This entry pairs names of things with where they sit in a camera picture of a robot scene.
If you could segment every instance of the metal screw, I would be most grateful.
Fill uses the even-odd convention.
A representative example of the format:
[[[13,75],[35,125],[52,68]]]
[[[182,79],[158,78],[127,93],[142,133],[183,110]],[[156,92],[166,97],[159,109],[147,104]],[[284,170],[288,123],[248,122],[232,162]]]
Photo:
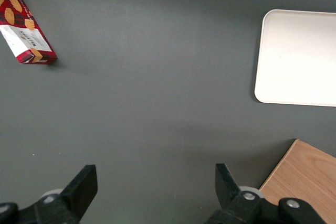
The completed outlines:
[[[50,202],[53,202],[54,201],[54,197],[53,196],[48,196],[47,198],[45,198],[44,200],[43,200],[43,203],[44,204],[48,204],[48,203],[50,203]]]
[[[289,199],[287,200],[286,204],[292,208],[299,208],[300,204],[296,202],[295,200]]]
[[[256,198],[256,196],[254,196],[251,193],[244,193],[244,198],[247,200],[254,200]]]
[[[4,213],[9,209],[9,205],[4,205],[3,207],[0,207],[0,214]]]

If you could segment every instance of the snack box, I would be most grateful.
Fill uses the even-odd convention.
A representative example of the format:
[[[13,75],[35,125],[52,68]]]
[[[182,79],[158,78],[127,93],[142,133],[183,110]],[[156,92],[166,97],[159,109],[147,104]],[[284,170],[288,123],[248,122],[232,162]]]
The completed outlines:
[[[57,59],[23,0],[0,0],[0,31],[22,64],[49,64]]]

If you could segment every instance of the plastic tray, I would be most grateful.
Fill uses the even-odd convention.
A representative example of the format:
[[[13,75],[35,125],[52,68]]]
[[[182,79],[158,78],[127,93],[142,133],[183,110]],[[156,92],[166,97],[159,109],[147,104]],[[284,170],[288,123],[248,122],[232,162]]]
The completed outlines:
[[[336,14],[275,9],[262,24],[256,98],[336,106]]]

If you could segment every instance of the gray table surface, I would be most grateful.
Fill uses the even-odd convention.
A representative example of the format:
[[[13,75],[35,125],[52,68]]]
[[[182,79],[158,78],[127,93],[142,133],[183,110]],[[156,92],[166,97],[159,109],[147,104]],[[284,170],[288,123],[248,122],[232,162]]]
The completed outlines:
[[[0,202],[21,208],[96,164],[82,223],[203,223],[215,163],[259,187],[294,138],[336,156],[336,109],[254,96],[271,9],[336,0],[24,0],[59,59],[0,39]]]

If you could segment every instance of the wooden surface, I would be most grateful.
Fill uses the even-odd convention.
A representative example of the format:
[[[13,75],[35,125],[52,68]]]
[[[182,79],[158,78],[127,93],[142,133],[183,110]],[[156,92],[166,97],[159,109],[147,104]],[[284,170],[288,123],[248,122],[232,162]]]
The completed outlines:
[[[335,224],[336,158],[295,140],[260,191],[275,205],[285,197],[303,199],[326,223]]]

